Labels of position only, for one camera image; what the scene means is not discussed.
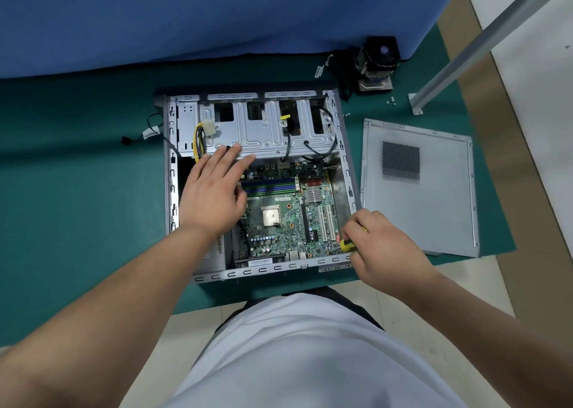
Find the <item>person's right hand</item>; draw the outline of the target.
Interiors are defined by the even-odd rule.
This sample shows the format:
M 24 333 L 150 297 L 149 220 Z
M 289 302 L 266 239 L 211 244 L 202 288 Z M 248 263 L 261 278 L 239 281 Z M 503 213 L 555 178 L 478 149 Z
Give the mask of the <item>person's right hand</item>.
M 350 260 L 350 263 L 362 282 L 405 303 L 427 289 L 439 276 L 424 252 L 395 226 L 394 238 L 385 257 Z

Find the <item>person's left hand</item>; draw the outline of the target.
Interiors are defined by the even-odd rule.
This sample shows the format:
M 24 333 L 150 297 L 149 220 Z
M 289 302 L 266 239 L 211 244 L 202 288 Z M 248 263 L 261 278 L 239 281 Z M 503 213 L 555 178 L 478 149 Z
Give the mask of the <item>person's left hand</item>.
M 228 148 L 220 147 L 209 158 L 201 177 L 186 180 L 179 205 L 179 227 L 189 237 L 205 246 L 211 245 L 229 231 L 244 215 L 235 213 L 235 187 L 255 160 L 255 155 L 240 159 L 243 173 L 219 173 L 218 162 Z

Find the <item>yellow black screwdriver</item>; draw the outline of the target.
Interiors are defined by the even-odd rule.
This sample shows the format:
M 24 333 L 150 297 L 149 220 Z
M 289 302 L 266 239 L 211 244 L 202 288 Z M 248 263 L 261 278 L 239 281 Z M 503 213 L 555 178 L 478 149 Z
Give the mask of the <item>yellow black screwdriver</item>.
M 352 253 L 358 251 L 358 246 L 355 244 L 354 239 L 363 237 L 366 233 L 359 233 L 359 231 L 368 232 L 368 230 L 357 224 L 358 226 L 344 227 L 344 238 L 341 239 L 339 245 L 344 253 Z

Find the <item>person's right forearm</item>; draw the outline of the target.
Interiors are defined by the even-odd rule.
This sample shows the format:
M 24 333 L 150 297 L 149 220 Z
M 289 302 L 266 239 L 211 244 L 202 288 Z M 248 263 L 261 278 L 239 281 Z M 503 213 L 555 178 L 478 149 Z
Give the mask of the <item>person's right forearm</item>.
M 431 267 L 400 301 L 471 362 L 513 408 L 573 408 L 573 350 Z

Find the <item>person's left forearm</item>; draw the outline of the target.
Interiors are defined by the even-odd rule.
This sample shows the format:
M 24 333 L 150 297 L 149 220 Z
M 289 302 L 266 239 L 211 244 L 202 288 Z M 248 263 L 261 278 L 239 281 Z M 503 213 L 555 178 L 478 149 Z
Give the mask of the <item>person's left forearm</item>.
M 225 227 L 168 234 L 0 356 L 0 408 L 118 408 Z

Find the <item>grey open computer case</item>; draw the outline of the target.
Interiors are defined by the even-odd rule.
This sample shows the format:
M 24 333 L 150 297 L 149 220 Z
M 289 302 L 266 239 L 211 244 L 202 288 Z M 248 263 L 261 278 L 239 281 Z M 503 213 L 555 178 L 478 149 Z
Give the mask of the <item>grey open computer case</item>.
M 318 84 L 313 84 L 310 87 L 296 87 L 296 86 L 283 86 L 282 88 L 272 88 L 263 85 L 227 85 L 227 86 L 210 86 L 210 87 L 193 87 L 193 90 L 188 94 L 164 94 L 157 96 L 155 100 L 156 108 L 161 112 L 163 119 L 163 135 L 165 141 L 165 165 L 166 165 L 166 232 L 170 233 L 179 227 L 179 205 L 183 193 L 184 183 L 187 176 L 194 166 L 195 161 L 206 154 L 203 146 L 204 125 L 199 124 L 196 131 L 197 136 L 194 137 L 195 147 L 192 149 L 192 155 L 182 155 L 178 150 L 178 131 L 177 131 L 177 102 L 178 101 L 191 101 L 192 96 L 200 97 L 201 101 L 208 94 L 217 93 L 244 93 L 244 92 L 274 92 L 280 90 L 331 90 L 334 92 L 336 105 L 338 106 L 338 114 L 341 128 L 341 136 L 343 142 L 339 144 L 338 151 L 330 155 L 325 155 L 320 158 L 296 158 L 295 160 L 281 161 L 276 158 L 267 158 L 259 160 L 255 157 L 254 163 L 266 163 L 269 161 L 279 162 L 295 162 L 302 159 L 309 161 L 326 161 L 327 163 L 336 163 L 340 166 L 338 173 L 335 173 L 335 196 L 339 198 L 337 203 L 340 214 L 339 220 L 344 224 L 347 222 L 349 216 L 361 208 L 359 202 L 359 192 L 356 190 L 356 179 L 354 168 L 352 166 L 351 156 L 348 151 L 347 145 L 347 132 L 343 120 L 343 114 L 340 107 L 338 91 L 335 88 L 320 87 Z M 297 261 L 273 262 L 271 259 L 265 259 L 261 265 L 249 265 L 248 267 L 231 267 L 229 265 L 226 270 L 214 273 L 194 274 L 191 278 L 191 283 L 201 284 L 214 281 L 228 281 L 239 280 L 241 278 L 255 277 L 258 275 L 269 275 L 287 271 L 294 271 L 299 269 L 316 268 L 320 273 L 351 268 L 349 263 L 349 253 L 342 252 L 329 257 L 313 258 Z

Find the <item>grey metal drive cage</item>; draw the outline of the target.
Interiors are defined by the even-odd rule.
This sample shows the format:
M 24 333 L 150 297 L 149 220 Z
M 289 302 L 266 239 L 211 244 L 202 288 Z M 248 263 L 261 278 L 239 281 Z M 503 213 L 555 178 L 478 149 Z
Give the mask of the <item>grey metal drive cage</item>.
M 338 106 L 331 90 L 280 90 L 208 94 L 203 101 L 177 102 L 178 150 L 191 156 L 199 124 L 206 154 L 242 146 L 240 157 L 320 158 L 343 142 Z

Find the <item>green motherboard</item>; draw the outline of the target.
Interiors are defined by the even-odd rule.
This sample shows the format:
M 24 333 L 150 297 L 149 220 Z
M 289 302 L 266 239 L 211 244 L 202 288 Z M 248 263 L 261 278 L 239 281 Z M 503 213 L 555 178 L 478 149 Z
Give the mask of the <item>green motherboard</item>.
M 247 209 L 233 229 L 231 267 L 297 261 L 341 254 L 340 228 L 335 196 L 335 173 L 340 166 L 326 161 L 254 163 L 241 176 Z M 305 204 L 307 187 L 320 186 L 323 202 Z M 261 207 L 279 204 L 281 224 L 263 227 Z

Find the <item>grey case side panel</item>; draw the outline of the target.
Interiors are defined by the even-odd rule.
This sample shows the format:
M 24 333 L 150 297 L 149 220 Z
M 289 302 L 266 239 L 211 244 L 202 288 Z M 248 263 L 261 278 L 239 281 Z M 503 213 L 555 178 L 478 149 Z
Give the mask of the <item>grey case side panel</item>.
M 361 202 L 426 254 L 480 254 L 473 139 L 365 118 Z

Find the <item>grey power supply unit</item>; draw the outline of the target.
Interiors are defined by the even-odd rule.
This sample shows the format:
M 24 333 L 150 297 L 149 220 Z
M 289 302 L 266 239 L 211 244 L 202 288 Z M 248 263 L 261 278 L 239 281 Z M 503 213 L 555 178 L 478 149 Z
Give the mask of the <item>grey power supply unit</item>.
M 228 232 L 217 238 L 209 251 L 195 269 L 194 274 L 214 273 L 227 269 L 233 261 L 232 233 Z

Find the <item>green work mat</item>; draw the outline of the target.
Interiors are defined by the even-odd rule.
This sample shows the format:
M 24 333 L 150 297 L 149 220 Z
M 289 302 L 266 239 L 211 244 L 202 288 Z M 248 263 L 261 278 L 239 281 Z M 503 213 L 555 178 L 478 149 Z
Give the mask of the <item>green work mat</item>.
M 0 347 L 12 345 L 165 235 L 163 145 L 124 146 L 154 94 L 193 85 L 314 81 L 327 54 L 243 56 L 0 79 Z M 480 256 L 516 250 L 483 150 L 450 85 L 413 116 L 407 93 L 449 62 L 435 25 L 399 66 L 391 95 L 342 103 L 360 169 L 364 117 L 474 136 Z M 175 313 L 357 279 L 351 269 L 264 274 L 186 288 Z

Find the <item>white shirt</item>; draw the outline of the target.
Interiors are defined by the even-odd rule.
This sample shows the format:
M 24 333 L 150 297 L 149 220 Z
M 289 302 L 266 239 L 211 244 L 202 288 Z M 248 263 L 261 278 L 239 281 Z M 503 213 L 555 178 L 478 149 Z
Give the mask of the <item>white shirt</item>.
M 161 408 L 466 408 L 417 353 L 334 301 L 272 297 L 230 318 Z

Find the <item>blue cloth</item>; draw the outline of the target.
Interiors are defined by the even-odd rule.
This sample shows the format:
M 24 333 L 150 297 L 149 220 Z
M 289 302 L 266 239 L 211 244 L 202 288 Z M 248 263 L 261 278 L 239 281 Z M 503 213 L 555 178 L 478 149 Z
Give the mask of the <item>blue cloth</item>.
M 0 79 L 393 36 L 409 59 L 450 0 L 0 0 Z

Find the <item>black processor cooler fan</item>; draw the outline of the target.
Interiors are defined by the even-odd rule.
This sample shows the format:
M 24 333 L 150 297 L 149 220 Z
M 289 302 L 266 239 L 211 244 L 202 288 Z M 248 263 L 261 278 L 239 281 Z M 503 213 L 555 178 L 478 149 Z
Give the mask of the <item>black processor cooler fan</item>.
M 358 94 L 391 91 L 391 76 L 401 62 L 394 36 L 369 36 L 354 59 Z

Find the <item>silver metal post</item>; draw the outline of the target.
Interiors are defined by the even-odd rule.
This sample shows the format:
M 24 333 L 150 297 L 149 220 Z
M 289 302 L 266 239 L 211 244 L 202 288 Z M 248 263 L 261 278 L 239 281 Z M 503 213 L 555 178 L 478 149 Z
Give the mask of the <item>silver metal post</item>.
M 475 37 L 452 61 L 417 93 L 408 99 L 415 116 L 423 115 L 423 107 L 483 56 L 514 32 L 550 0 L 515 0 Z

